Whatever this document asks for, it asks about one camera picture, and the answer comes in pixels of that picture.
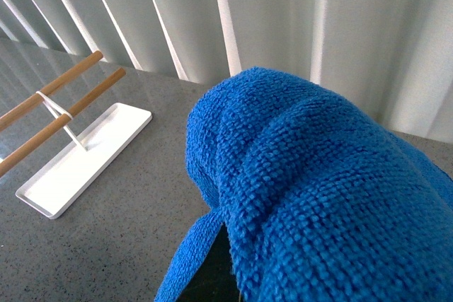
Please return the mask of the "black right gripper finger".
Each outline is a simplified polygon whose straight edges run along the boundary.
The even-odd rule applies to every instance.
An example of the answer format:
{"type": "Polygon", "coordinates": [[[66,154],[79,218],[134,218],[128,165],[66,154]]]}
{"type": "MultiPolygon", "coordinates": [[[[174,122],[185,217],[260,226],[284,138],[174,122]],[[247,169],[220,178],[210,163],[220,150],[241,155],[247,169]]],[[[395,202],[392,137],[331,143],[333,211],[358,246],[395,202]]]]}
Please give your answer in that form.
{"type": "Polygon", "coordinates": [[[222,225],[199,270],[179,296],[179,301],[244,301],[232,272],[227,228],[222,225]]]}

